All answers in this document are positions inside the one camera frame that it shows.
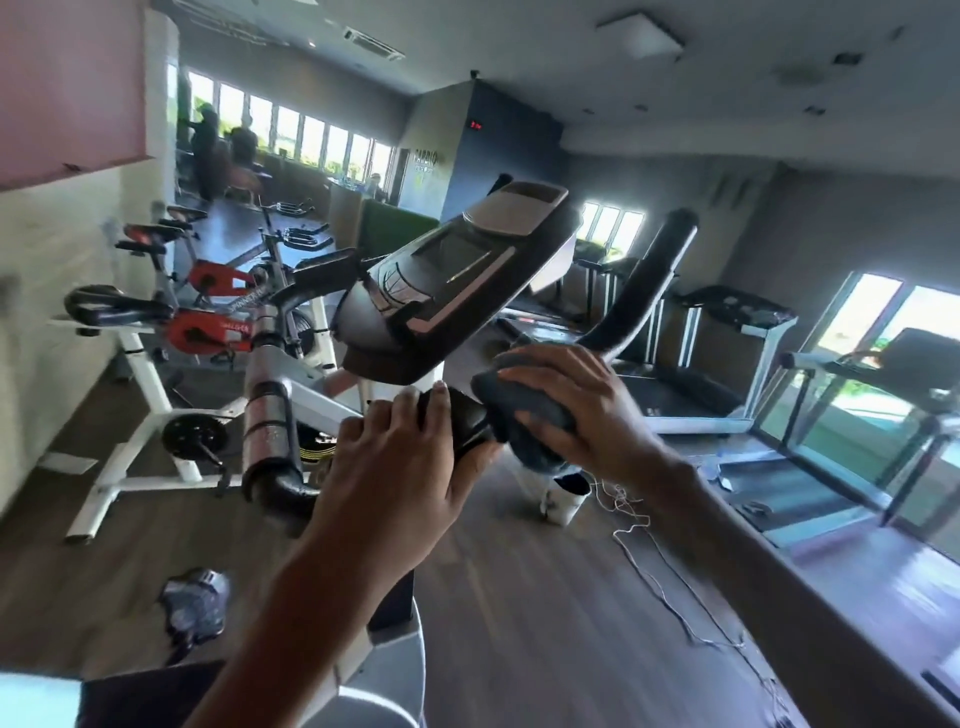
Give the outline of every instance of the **ceiling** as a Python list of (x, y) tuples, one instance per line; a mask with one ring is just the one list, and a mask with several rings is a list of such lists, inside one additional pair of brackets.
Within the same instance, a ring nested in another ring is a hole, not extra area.
[[(204, 1), (407, 94), (460, 83), (478, 69), (563, 121), (579, 151), (590, 151), (584, 129), (599, 135), (611, 125), (635, 134), (717, 122), (777, 125), (810, 120), (809, 106), (826, 110), (814, 121), (960, 110), (960, 4), (953, 0)], [(685, 41), (678, 61), (633, 60), (594, 31), (638, 7)], [(384, 61), (349, 44), (344, 26), (406, 59)], [(832, 64), (841, 52), (864, 58), (856, 67)], [(777, 68), (817, 83), (783, 85)]]

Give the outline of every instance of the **dark blue wall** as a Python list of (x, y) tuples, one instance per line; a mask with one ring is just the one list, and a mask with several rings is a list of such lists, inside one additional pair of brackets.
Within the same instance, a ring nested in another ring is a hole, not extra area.
[[(483, 129), (467, 128), (470, 119)], [(459, 215), (484, 197), (501, 172), (517, 180), (565, 183), (568, 154), (560, 148), (563, 132), (564, 125), (549, 114), (476, 82), (441, 220)]]

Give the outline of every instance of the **treadmill belt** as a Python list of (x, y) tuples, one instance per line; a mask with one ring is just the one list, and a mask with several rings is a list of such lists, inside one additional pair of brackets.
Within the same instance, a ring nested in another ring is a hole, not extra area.
[(517, 311), (526, 311), (527, 313), (532, 313), (536, 316), (545, 316), (550, 319), (562, 319), (563, 315), (560, 311), (550, 308), (548, 305), (541, 303), (533, 296), (516, 296), (507, 306), (508, 308), (515, 309)]
[(640, 411), (647, 417), (717, 417), (680, 392), (648, 376), (621, 376)]
[(554, 327), (523, 319), (499, 319), (498, 323), (513, 336), (545, 344), (574, 344), (583, 334), (565, 327)]
[(720, 474), (733, 486), (727, 502), (760, 533), (855, 506), (785, 459), (727, 463)]

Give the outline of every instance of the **finger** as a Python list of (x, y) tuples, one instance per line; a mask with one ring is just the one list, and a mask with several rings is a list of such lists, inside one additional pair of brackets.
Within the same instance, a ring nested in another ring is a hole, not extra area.
[(430, 392), (430, 402), (426, 405), (426, 417), (423, 432), (431, 437), (453, 437), (453, 425), (450, 423), (450, 391), (442, 380), (438, 380)]
[(510, 367), (497, 372), (501, 379), (538, 389), (558, 401), (571, 412), (583, 403), (584, 391), (569, 377), (546, 367)]
[(394, 407), (390, 414), (390, 427), (417, 426), (417, 397), (419, 393), (413, 387), (405, 388), (394, 397)]
[(364, 432), (386, 432), (390, 429), (390, 414), (394, 404), (387, 400), (374, 400), (367, 407), (363, 419)]
[(460, 459), (453, 469), (450, 487), (446, 491), (446, 499), (454, 513), (460, 513), (467, 501), (467, 496), (473, 490), (473, 485), (502, 450), (503, 446), (500, 443), (482, 443)]
[(340, 423), (340, 429), (337, 432), (337, 444), (345, 445), (356, 442), (363, 434), (363, 420), (359, 417), (347, 417)]
[(570, 347), (556, 344), (531, 344), (511, 351), (519, 353), (540, 364), (547, 364), (558, 372), (566, 375), (582, 387), (591, 387), (596, 383), (597, 376), (584, 361), (574, 354)]
[(582, 468), (590, 466), (590, 448), (576, 435), (551, 425), (529, 412), (516, 412), (516, 419), (530, 430), (530, 434), (560, 455), (566, 462)]

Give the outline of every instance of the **pink wall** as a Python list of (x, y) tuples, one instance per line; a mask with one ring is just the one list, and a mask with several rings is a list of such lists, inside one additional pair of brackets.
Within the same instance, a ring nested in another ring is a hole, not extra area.
[(145, 155), (143, 0), (6, 0), (0, 187)]

